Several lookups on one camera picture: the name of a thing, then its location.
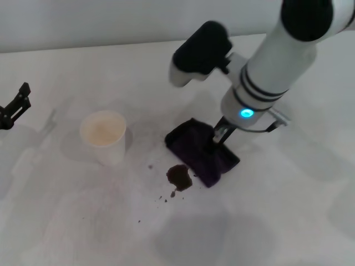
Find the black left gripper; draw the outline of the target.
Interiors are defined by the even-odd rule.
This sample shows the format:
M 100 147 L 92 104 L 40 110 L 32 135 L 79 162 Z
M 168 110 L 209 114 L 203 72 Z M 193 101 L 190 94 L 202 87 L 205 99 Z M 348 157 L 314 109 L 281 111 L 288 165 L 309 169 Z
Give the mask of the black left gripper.
M 14 99 L 5 108 L 1 106 L 1 130 L 11 129 L 14 122 L 31 107 L 28 98 L 30 93 L 29 84 L 23 83 Z

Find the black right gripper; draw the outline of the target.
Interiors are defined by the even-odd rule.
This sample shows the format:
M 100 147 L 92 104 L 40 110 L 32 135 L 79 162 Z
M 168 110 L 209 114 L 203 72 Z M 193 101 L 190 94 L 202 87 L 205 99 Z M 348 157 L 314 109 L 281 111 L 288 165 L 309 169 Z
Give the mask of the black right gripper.
M 209 151 L 214 152 L 218 149 L 219 144 L 223 144 L 236 129 L 237 127 L 223 116 L 214 127 L 214 137 L 209 143 Z

